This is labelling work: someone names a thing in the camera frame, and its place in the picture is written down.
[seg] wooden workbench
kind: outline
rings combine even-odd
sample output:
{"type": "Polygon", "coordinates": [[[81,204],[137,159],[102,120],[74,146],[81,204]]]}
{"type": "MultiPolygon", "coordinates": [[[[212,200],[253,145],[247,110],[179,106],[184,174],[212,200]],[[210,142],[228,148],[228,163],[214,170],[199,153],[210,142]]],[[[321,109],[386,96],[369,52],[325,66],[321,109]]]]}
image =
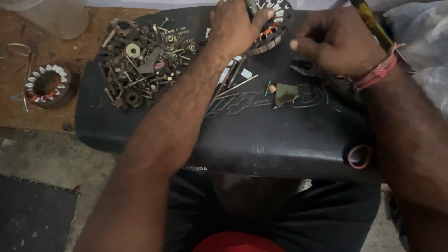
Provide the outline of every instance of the wooden workbench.
{"type": "MultiPolygon", "coordinates": [[[[90,24],[85,33],[72,40],[61,40],[15,12],[0,7],[0,46],[23,43],[33,49],[31,71],[55,61],[66,62],[74,73],[82,75],[87,61],[93,60],[107,34],[113,18],[135,19],[154,14],[153,9],[88,7],[90,24]]],[[[78,97],[58,110],[43,109],[28,103],[25,111],[22,90],[25,85],[27,57],[11,54],[0,59],[0,126],[74,132],[74,115],[78,97]]]]}

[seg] black rubber mat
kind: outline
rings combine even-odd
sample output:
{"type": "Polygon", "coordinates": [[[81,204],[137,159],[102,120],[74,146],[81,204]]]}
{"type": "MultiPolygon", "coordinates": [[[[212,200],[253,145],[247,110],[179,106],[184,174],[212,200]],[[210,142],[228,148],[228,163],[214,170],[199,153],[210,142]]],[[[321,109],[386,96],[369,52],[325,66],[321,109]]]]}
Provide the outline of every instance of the black rubber mat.
{"type": "Polygon", "coordinates": [[[63,252],[78,195],[0,176],[0,251],[63,252]]]}

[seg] pink string bracelet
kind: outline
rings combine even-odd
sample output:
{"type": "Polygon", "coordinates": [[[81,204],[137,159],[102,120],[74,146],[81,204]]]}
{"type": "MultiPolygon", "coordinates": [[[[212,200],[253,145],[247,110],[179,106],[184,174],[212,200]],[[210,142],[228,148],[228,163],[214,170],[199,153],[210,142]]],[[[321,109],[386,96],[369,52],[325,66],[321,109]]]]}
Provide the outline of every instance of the pink string bracelet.
{"type": "Polygon", "coordinates": [[[386,76],[389,71],[396,65],[397,57],[394,54],[400,46],[394,43],[389,49],[389,57],[381,62],[373,71],[367,74],[364,78],[353,82],[353,87],[356,91],[360,92],[362,89],[372,86],[386,76]]]}

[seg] plastic bag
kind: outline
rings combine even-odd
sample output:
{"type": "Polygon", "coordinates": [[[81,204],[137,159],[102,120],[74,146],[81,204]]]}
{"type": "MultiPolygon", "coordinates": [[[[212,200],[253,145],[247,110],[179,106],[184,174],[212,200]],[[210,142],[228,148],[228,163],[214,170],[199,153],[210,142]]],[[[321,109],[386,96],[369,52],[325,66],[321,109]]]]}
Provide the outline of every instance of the plastic bag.
{"type": "Polygon", "coordinates": [[[384,14],[417,83],[448,119],[448,0],[410,3],[384,14]]]}

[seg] leg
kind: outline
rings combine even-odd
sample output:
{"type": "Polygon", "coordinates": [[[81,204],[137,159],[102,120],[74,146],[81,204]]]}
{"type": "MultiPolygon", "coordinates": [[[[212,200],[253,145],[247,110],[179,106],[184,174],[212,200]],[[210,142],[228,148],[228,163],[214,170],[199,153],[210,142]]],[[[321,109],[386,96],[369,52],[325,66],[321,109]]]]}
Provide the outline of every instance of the leg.
{"type": "Polygon", "coordinates": [[[256,227],[285,251],[358,252],[379,208],[380,185],[313,181],[274,221],[256,227]]]}
{"type": "Polygon", "coordinates": [[[164,251],[191,251],[201,240],[224,231],[227,217],[210,179],[180,170],[170,182],[164,251]]]}

